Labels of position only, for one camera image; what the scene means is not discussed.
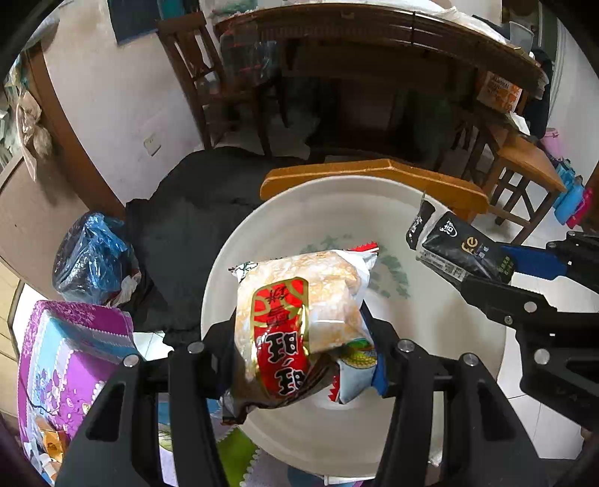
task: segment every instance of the black coffee package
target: black coffee package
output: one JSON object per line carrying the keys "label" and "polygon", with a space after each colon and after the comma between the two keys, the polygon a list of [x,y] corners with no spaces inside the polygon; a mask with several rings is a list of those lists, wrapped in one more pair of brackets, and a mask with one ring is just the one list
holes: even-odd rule
{"label": "black coffee package", "polygon": [[416,251],[416,259],[458,289],[469,274],[510,282],[515,262],[503,251],[501,244],[451,211],[442,211],[422,199],[420,211],[406,234],[408,246]]}

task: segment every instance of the metal bolt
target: metal bolt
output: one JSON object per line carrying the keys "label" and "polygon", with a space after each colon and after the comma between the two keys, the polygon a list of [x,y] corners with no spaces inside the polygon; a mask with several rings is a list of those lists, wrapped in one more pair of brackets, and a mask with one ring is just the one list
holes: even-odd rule
{"label": "metal bolt", "polygon": [[479,364],[479,358],[473,353],[465,353],[463,358],[466,365],[470,365],[471,367]]}
{"label": "metal bolt", "polygon": [[123,359],[123,365],[125,367],[135,367],[139,362],[140,362],[140,358],[138,355],[135,355],[135,354],[127,355]]}
{"label": "metal bolt", "polygon": [[549,350],[545,350],[544,348],[540,348],[534,353],[534,361],[539,365],[547,365],[550,358]]}
{"label": "metal bolt", "polygon": [[526,301],[524,303],[524,311],[527,313],[534,313],[537,311],[537,304],[533,301]]}
{"label": "metal bolt", "polygon": [[411,351],[414,351],[416,346],[412,340],[402,339],[397,342],[397,348],[406,353],[410,353]]}
{"label": "metal bolt", "polygon": [[204,351],[204,344],[202,342],[191,342],[187,346],[187,351],[192,354],[202,353]]}

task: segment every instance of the hanging plastic bag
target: hanging plastic bag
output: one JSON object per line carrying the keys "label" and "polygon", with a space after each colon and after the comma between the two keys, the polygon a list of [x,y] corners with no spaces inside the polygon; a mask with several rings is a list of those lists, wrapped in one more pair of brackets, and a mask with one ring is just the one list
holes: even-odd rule
{"label": "hanging plastic bag", "polygon": [[123,240],[125,223],[86,213],[66,233],[54,261],[52,285],[67,301],[106,304],[121,283],[139,273],[133,247]]}

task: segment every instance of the electrical socket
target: electrical socket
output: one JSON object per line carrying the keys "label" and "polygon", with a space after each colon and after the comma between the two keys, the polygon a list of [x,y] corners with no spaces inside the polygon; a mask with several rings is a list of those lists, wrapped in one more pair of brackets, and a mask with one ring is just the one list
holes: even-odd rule
{"label": "electrical socket", "polygon": [[144,140],[144,147],[146,148],[148,155],[153,156],[155,153],[158,152],[158,149],[160,149],[162,145],[160,144],[160,142],[158,142],[156,134],[152,134]]}

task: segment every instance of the pink bucket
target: pink bucket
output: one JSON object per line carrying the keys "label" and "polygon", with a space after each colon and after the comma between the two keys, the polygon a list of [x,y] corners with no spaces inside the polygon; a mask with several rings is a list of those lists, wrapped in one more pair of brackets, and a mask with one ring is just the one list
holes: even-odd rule
{"label": "pink bucket", "polygon": [[559,132],[554,128],[547,127],[544,137],[541,139],[543,146],[556,159],[564,158],[561,142],[559,140]]}

